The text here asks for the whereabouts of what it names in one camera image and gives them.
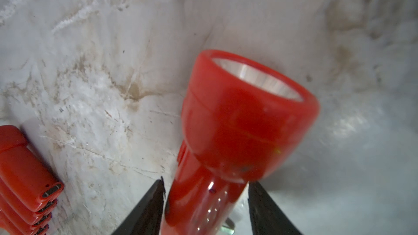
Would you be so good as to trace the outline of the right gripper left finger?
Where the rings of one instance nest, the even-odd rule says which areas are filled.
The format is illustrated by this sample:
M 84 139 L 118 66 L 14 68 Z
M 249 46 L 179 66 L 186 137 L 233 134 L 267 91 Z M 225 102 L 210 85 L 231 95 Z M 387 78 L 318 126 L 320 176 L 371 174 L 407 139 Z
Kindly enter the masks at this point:
M 159 235 L 165 202 L 164 179 L 156 180 L 112 235 Z

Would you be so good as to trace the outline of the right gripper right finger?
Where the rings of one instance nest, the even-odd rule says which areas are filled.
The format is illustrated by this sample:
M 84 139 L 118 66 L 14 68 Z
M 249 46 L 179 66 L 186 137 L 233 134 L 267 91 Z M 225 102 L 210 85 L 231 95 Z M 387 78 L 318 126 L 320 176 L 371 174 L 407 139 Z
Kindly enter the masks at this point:
M 248 195 L 253 235 L 302 235 L 259 182 L 249 184 Z

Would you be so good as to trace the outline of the red flashlight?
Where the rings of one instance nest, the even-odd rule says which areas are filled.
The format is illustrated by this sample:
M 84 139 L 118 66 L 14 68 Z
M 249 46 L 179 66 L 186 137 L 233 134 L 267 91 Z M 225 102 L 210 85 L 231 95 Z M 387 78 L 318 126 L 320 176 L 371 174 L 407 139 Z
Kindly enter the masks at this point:
M 5 229 L 11 235 L 45 235 L 49 231 L 49 224 L 32 231 L 22 232 L 1 212 L 1 228 Z
M 319 113 L 317 98 L 283 74 L 202 51 L 182 105 L 184 139 L 161 234 L 216 234 L 247 184 L 281 166 Z
M 56 207 L 58 200 L 48 202 L 44 208 L 37 212 L 33 212 L 28 209 L 21 200 L 7 187 L 7 185 L 1 180 L 1 197 L 6 205 L 6 213 L 15 212 L 15 215 L 19 216 L 25 223 L 35 225 L 40 219 L 51 213 Z
M 13 125 L 1 126 L 1 187 L 30 211 L 39 212 L 58 198 L 64 184 L 28 148 L 29 142 Z
M 35 224 L 26 223 L 10 206 L 9 204 L 1 197 L 1 212 L 22 232 L 28 232 L 35 230 L 36 228 L 41 228 L 46 224 L 49 224 L 49 221 L 52 219 L 52 213 L 43 215 Z

